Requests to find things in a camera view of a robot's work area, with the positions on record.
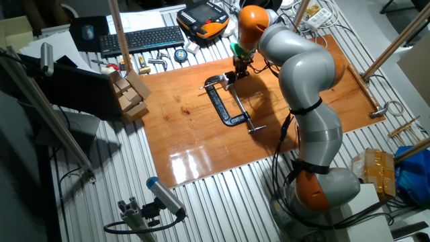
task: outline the metal slotted table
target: metal slotted table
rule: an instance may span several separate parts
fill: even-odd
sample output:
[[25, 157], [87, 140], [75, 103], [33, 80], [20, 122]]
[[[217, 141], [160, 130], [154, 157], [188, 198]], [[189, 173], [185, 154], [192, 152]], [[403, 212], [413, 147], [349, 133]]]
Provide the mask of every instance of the metal slotted table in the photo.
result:
[[[328, 7], [325, 2], [318, 2]], [[184, 5], [158, 9], [163, 15], [166, 26], [177, 25], [176, 13]], [[339, 23], [353, 30], [345, 16], [340, 13]], [[44, 30], [39, 38], [55, 32], [67, 31], [63, 28]], [[319, 34], [332, 34], [342, 51], [358, 71], [363, 72], [371, 64], [364, 46], [350, 32], [343, 28], [332, 27], [320, 30]], [[222, 58], [232, 57], [230, 42], [235, 37], [217, 38], [216, 42], [207, 42], [196, 55], [189, 54], [185, 63], [179, 64], [171, 59], [167, 71], [197, 65]], [[176, 48], [163, 50], [173, 58]], [[133, 54], [133, 68], [137, 70], [138, 57], [147, 61], [155, 58], [156, 51]], [[90, 60], [102, 60], [100, 53], [81, 52], [88, 65], [96, 71], [101, 66]], [[120, 56], [108, 58], [109, 63], [119, 63]], [[151, 74], [163, 72], [161, 65], [152, 65]], [[404, 102], [391, 84], [379, 77], [372, 77], [370, 89], [380, 104], [392, 99]], [[375, 148], [395, 153], [401, 144], [397, 140], [388, 140], [387, 134], [401, 124], [413, 118], [406, 107], [403, 116], [387, 114], [387, 120], [363, 127], [343, 135], [343, 144], [332, 162], [332, 167], [351, 168], [351, 159], [365, 148]], [[402, 133], [402, 140], [407, 145], [416, 143], [415, 137]], [[294, 151], [285, 153], [282, 160], [289, 161], [296, 156]], [[54, 186], [58, 219], [63, 241], [139, 241], [136, 235], [111, 235], [103, 231], [103, 226], [114, 221], [121, 221], [117, 202], [135, 196], [140, 205], [152, 202], [154, 196], [146, 188], [146, 179], [156, 176], [155, 167], [149, 150], [145, 131], [140, 120], [133, 124], [104, 122], [99, 125], [95, 145], [89, 158], [94, 166], [95, 183], [88, 181], [82, 172], [66, 177], [61, 183], [63, 204], [60, 202], [58, 186]], [[52, 178], [58, 182], [66, 172], [77, 168], [77, 162], [70, 159], [67, 152], [59, 151], [50, 161]], [[290, 165], [279, 161], [279, 178], [290, 172]], [[184, 223], [168, 230], [156, 232], [159, 241], [282, 241], [280, 230], [276, 226], [269, 210], [269, 198], [273, 192], [271, 186], [270, 157], [212, 175], [191, 183], [173, 188], [173, 193], [185, 204], [188, 218]], [[174, 218], [168, 211], [162, 211], [161, 224], [168, 225]], [[118, 229], [127, 229], [124, 225]]]

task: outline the white paper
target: white paper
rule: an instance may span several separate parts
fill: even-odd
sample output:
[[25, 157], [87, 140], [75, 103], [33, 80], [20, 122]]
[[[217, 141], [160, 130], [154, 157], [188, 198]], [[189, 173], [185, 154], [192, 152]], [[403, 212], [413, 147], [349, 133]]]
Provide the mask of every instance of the white paper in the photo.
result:
[[47, 38], [43, 38], [40, 40], [35, 40], [33, 42], [30, 42], [27, 47], [23, 47], [19, 51], [21, 51], [22, 54], [34, 58], [40, 58], [40, 47], [43, 43], [48, 43], [52, 45], [54, 61], [57, 61], [59, 58], [65, 55], [77, 65], [77, 68], [97, 73], [96, 71], [91, 69], [91, 67], [89, 67], [85, 60], [82, 59], [69, 31], [59, 34], [53, 34]]
[[[151, 28], [165, 27], [163, 17], [159, 11], [141, 11], [135, 13], [120, 13], [122, 27], [125, 33], [148, 30]], [[109, 33], [116, 34], [114, 20], [112, 15], [106, 16]]]

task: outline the cardboard box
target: cardboard box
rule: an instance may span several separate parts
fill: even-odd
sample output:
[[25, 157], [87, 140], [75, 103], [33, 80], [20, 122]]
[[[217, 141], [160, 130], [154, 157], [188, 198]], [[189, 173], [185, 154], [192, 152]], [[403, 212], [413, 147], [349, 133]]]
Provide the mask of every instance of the cardboard box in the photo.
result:
[[114, 91], [115, 91], [116, 97], [119, 98], [122, 96], [121, 89], [117, 85], [114, 85]]
[[130, 101], [128, 101], [127, 97], [124, 95], [118, 98], [118, 101], [120, 102], [121, 110], [123, 112], [127, 112], [128, 110], [131, 110], [134, 107], [133, 104]]
[[12, 46], [20, 53], [20, 48], [33, 41], [33, 28], [26, 16], [15, 17], [0, 21], [0, 48]]
[[[111, 89], [115, 93], [115, 89], [114, 89], [115, 84], [114, 83], [121, 80], [122, 77], [119, 74], [119, 72], [117, 72], [117, 71], [110, 73], [109, 76], [110, 76]], [[131, 85], [131, 87], [136, 91], [136, 93], [140, 97], [143, 98], [143, 102], [139, 103], [137, 106], [134, 106], [130, 110], [123, 112], [123, 114], [122, 114], [123, 119], [125, 119], [128, 122], [133, 122], [133, 121], [138, 120], [139, 118], [141, 118], [143, 115], [145, 115], [147, 113], [146, 104], [145, 104], [144, 100], [148, 98], [149, 94], [151, 94], [151, 91], [142, 82], [142, 80], [140, 80], [139, 76], [134, 71], [131, 71], [128, 74], [126, 79], [129, 82], [129, 84]]]
[[148, 99], [149, 95], [151, 94], [150, 89], [143, 83], [142, 80], [140, 80], [139, 75], [135, 71], [130, 71], [130, 73], [127, 76], [127, 80], [130, 82], [130, 84], [133, 86], [134, 90], [143, 98]]
[[126, 116], [127, 121], [133, 122], [141, 118], [143, 115], [145, 115], [148, 112], [146, 107], [147, 105], [144, 102], [140, 102], [137, 106], [135, 106], [134, 108], [132, 108], [130, 111], [127, 112], [127, 116]]
[[396, 197], [393, 155], [367, 148], [352, 159], [352, 171], [364, 183], [375, 185], [380, 200]]
[[120, 88], [122, 93], [125, 93], [131, 87], [125, 78], [121, 78], [120, 80], [116, 81], [115, 85]]
[[133, 88], [130, 88], [129, 90], [127, 90], [124, 93], [124, 96], [127, 97], [128, 101], [130, 101], [133, 104], [133, 106], [138, 105], [142, 101], [142, 98], [139, 96], [139, 94], [136, 93], [136, 91]]

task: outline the orange controller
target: orange controller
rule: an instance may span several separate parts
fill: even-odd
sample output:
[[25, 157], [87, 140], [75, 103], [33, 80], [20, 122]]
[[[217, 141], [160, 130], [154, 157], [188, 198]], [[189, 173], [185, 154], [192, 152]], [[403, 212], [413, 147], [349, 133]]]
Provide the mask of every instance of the orange controller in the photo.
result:
[[184, 32], [211, 40], [221, 34], [230, 18], [217, 5], [201, 1], [178, 11], [176, 20]]

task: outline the computer monitor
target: computer monitor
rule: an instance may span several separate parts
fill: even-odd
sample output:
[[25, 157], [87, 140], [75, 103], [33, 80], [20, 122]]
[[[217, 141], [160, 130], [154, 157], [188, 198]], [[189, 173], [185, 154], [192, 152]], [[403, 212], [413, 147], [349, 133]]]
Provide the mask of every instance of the computer monitor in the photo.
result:
[[[19, 57], [28, 65], [40, 68], [39, 58], [23, 54], [19, 54]], [[107, 75], [54, 63], [54, 74], [51, 77], [34, 79], [52, 104], [87, 112], [101, 120], [121, 120], [121, 109]]]

